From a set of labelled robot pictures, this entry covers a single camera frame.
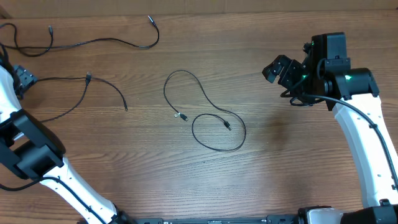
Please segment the black USB cable silver plug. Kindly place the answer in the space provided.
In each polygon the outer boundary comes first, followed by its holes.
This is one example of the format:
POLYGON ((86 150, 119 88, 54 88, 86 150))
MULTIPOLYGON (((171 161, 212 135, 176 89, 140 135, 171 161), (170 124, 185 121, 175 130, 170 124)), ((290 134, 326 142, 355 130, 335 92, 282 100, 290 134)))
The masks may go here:
POLYGON ((77 42, 75 44, 68 44, 68 45, 54 45, 53 44, 54 43, 54 32, 53 32, 52 26, 49 25, 48 33, 50 36, 50 42, 49 42, 48 46, 20 46, 18 44, 18 40, 17 40, 17 35, 18 35, 17 26, 11 22, 6 22, 6 23, 1 24, 1 28, 5 28, 7 26, 11 26, 13 28, 13 30, 14 30, 14 33, 13 33, 14 45, 1 44, 1 48, 16 50, 21 55, 26 56, 26 57, 41 57, 41 56, 47 54, 51 50, 72 49, 72 48, 77 48, 77 47, 81 47, 81 46, 88 45, 88 44, 93 44, 96 42, 119 42, 121 44, 125 44, 130 47, 137 48, 137 49, 151 49, 159 43, 160 30, 151 16, 148 16, 148 19, 149 19, 152 27, 156 30, 156 34, 157 34, 156 40, 152 44, 149 44, 149 45, 137 45, 132 42, 128 42, 128 41, 113 38, 113 37, 97 38, 97 39, 87 40, 87 41, 83 41, 83 42, 77 42))

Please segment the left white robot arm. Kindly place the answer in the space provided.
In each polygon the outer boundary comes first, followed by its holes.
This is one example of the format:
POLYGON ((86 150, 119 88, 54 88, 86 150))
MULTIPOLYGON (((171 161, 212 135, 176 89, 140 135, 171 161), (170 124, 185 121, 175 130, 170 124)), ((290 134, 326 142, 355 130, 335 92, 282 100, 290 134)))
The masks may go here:
POLYGON ((1 51, 1 164, 17 177, 31 182, 10 192, 42 184, 69 203, 86 223, 134 223, 126 212, 97 193, 65 157, 65 146, 19 102, 26 87, 1 51))

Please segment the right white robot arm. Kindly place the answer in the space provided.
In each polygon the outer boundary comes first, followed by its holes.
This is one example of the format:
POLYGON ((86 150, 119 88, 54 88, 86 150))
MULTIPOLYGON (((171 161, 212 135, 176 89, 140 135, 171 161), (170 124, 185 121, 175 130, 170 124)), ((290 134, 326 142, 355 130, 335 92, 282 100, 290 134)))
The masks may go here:
POLYGON ((279 55, 262 74, 285 88, 292 106, 325 102, 343 130, 356 166, 363 208, 300 208, 295 215, 269 215, 267 223, 397 223, 397 153, 384 122, 380 90, 368 68, 352 68, 342 32, 314 35, 305 60, 279 55))

